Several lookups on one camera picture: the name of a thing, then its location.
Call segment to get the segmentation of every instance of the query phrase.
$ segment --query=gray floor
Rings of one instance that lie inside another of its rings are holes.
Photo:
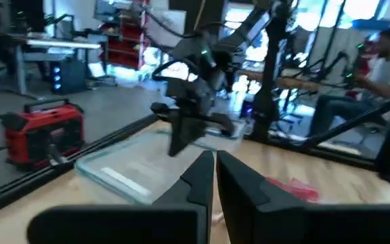
[[[153,102],[170,102],[157,88],[149,91],[141,87],[99,87],[93,91],[70,94],[71,102],[85,110],[85,140],[92,142],[118,130],[146,115]],[[0,114],[20,112],[22,105],[32,102],[27,98],[0,92]],[[3,145],[3,128],[0,125],[0,145]],[[6,151],[0,152],[0,186],[10,183],[25,173],[5,162]]]

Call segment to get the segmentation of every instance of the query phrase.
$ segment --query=desk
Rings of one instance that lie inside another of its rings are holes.
[[[159,121],[139,134],[168,127],[168,124]],[[264,176],[281,181],[297,178],[316,186],[322,199],[329,203],[390,203],[390,184],[371,171],[250,141],[243,141],[233,155]],[[221,206],[216,182],[214,187],[213,211],[218,212]],[[70,171],[0,210],[0,243],[26,243],[28,222],[44,209],[83,203],[93,201],[75,173]],[[228,243],[225,224],[212,226],[211,243]]]
[[[26,96],[35,100],[41,100],[43,98],[38,98],[34,95],[28,93],[26,87],[26,78],[25,78],[25,61],[53,61],[64,58],[64,55],[61,54],[24,54],[22,51],[23,45],[35,46],[35,47],[67,47],[75,49],[98,49],[101,48],[100,44],[97,43],[86,43],[82,41],[65,41],[61,39],[40,39],[37,37],[28,37],[27,35],[9,35],[1,34],[0,38],[6,39],[8,43],[11,43],[14,46],[15,57],[16,57],[16,79],[18,82],[17,90],[9,90],[15,94],[21,96]]]

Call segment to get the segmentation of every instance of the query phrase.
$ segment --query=portable generator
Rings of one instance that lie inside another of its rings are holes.
[[[63,105],[34,110],[34,107],[64,102]],[[7,162],[18,166],[41,167],[48,163],[48,148],[54,144],[61,155],[69,156],[84,144],[83,111],[68,99],[26,104],[20,114],[3,116]]]

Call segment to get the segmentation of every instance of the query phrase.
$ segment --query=wooden tabletop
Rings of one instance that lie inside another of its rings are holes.
[[[138,134],[165,127],[168,125],[156,122]],[[232,154],[264,176],[283,182],[296,178],[315,186],[324,203],[390,203],[390,184],[371,171],[250,141],[243,141]],[[220,212],[216,180],[214,191],[213,211]],[[24,244],[26,227],[39,212],[56,205],[83,203],[93,200],[70,171],[0,210],[0,243]],[[229,243],[223,222],[212,226],[211,243]]]

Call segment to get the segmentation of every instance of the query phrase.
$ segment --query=generator handle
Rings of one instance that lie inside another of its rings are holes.
[[[24,105],[24,113],[31,113],[31,108],[43,104],[50,104],[54,102],[64,102],[64,104],[70,104],[68,101],[68,98],[58,98],[58,99],[49,99],[49,100],[44,100],[44,101],[38,101],[38,102],[33,102],[30,104],[25,104]]]

